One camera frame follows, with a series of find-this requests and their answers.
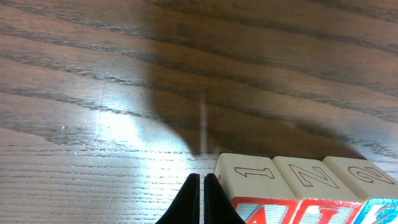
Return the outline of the red letter A block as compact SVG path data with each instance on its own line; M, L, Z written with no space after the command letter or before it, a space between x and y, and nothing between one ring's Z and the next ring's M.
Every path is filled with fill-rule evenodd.
M298 200L268 157L222 153L215 175L245 223L289 224Z

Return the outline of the blue number 2 block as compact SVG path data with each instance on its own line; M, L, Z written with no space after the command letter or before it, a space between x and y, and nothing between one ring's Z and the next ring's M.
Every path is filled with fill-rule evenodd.
M397 181L364 159L327 156L323 163L363 203L354 224L397 224Z

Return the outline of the red letter I block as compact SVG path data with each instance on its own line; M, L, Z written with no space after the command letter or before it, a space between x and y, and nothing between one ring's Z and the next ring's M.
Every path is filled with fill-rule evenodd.
M363 203L322 161L284 156L272 160L298 200L292 223L354 222Z

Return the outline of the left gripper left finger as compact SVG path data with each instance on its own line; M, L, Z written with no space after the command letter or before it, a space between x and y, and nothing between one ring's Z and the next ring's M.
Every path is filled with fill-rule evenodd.
M190 174L156 224L199 224L200 175Z

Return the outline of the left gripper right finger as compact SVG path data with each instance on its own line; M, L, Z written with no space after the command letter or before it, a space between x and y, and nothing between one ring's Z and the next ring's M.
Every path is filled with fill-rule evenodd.
M204 179L204 224L245 224L214 174Z

